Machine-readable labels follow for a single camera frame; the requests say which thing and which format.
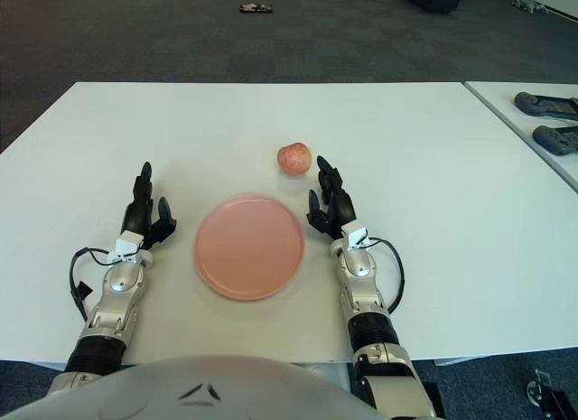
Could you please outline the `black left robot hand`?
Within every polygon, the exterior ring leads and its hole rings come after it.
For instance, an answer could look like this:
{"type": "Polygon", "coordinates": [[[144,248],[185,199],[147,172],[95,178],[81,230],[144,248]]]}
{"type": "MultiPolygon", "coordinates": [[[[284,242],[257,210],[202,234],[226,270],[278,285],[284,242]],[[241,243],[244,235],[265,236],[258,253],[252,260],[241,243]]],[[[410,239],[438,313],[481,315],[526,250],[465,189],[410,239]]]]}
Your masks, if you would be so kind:
{"type": "Polygon", "coordinates": [[[151,178],[152,166],[145,162],[141,173],[135,178],[133,200],[126,207],[115,249],[108,254],[109,263],[150,266],[153,263],[152,246],[165,241],[176,230],[177,220],[164,197],[158,201],[159,219],[152,222],[154,200],[151,178]]]}

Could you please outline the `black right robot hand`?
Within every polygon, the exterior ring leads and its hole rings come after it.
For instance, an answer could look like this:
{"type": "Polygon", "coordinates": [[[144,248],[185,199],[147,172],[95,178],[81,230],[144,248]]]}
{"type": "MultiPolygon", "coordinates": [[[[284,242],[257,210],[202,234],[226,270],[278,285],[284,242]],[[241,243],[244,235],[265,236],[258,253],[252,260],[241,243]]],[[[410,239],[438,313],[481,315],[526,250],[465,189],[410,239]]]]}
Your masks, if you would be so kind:
{"type": "Polygon", "coordinates": [[[308,223],[317,231],[337,241],[342,251],[362,249],[368,245],[368,229],[357,218],[351,197],[343,189],[343,180],[337,168],[318,155],[318,181],[322,191],[319,199],[309,190],[306,214],[308,223]]]}

